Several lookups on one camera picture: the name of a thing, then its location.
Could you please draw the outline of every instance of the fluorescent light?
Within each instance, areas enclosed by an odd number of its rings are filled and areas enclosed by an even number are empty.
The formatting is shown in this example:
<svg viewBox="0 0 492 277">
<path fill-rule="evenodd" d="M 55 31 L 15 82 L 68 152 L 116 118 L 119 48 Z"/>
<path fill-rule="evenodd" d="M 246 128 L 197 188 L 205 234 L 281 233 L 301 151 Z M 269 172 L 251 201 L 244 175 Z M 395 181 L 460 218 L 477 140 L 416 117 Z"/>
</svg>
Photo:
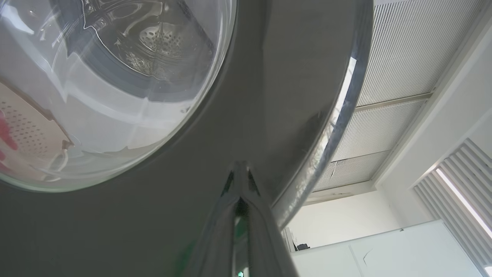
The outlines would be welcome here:
<svg viewBox="0 0 492 277">
<path fill-rule="evenodd" d="M 485 271 L 490 277 L 492 277 L 492 267 L 485 267 Z"/>
<path fill-rule="evenodd" d="M 461 195 L 461 193 L 458 191 L 458 189 L 456 189 L 456 187 L 448 179 L 448 177 L 446 177 L 446 175 L 444 175 L 444 173 L 441 171 L 441 169 L 436 169 L 435 171 L 437 172 L 437 174 L 439 174 L 439 176 L 441 176 L 441 178 L 448 185 L 448 187 L 456 194 L 458 199 L 463 203 L 463 205 L 468 209 L 468 211 L 471 213 L 471 215 L 473 215 L 473 217 L 478 221 L 478 224 L 480 224 L 480 226 L 482 226 L 482 228 L 484 228 L 487 235 L 489 235 L 489 237 L 492 239 L 492 231 L 490 230 L 490 228 L 485 224 L 485 222 L 481 219 L 481 217 L 477 214 L 477 212 L 473 209 L 473 207 L 468 203 L 468 201 L 463 197 L 463 195 Z M 488 268 L 490 268 L 490 269 L 489 269 L 489 271 L 487 271 L 487 273 L 489 273 L 489 276 L 492 276 L 491 275 L 492 274 L 492 267 L 488 267 Z"/>
</svg>

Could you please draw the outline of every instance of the washing machine door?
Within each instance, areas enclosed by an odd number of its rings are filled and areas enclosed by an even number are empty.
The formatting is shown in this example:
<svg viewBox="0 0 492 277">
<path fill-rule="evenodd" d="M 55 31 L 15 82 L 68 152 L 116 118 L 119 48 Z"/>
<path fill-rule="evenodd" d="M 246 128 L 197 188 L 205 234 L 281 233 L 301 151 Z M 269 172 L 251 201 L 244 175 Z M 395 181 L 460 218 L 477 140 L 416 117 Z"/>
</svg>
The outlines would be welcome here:
<svg viewBox="0 0 492 277">
<path fill-rule="evenodd" d="M 285 226 L 355 108 L 372 8 L 4 1 L 2 272 L 181 276 L 236 161 Z"/>
</svg>

